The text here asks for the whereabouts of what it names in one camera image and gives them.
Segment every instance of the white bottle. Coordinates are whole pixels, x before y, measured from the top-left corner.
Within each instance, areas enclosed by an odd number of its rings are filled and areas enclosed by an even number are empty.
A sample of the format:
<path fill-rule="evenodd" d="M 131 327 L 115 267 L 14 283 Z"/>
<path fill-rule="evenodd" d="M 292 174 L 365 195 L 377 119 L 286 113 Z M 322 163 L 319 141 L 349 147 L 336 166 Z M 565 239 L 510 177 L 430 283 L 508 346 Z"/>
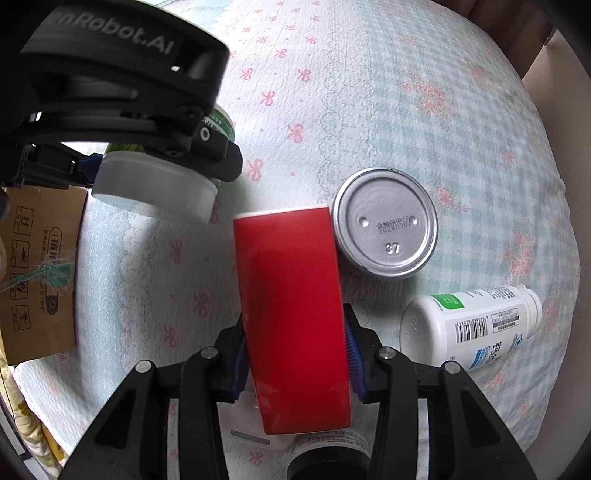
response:
<path fill-rule="evenodd" d="M 402 314 L 400 351 L 421 364 L 475 369 L 510 353 L 541 321 L 542 302 L 524 285 L 418 297 Z"/>

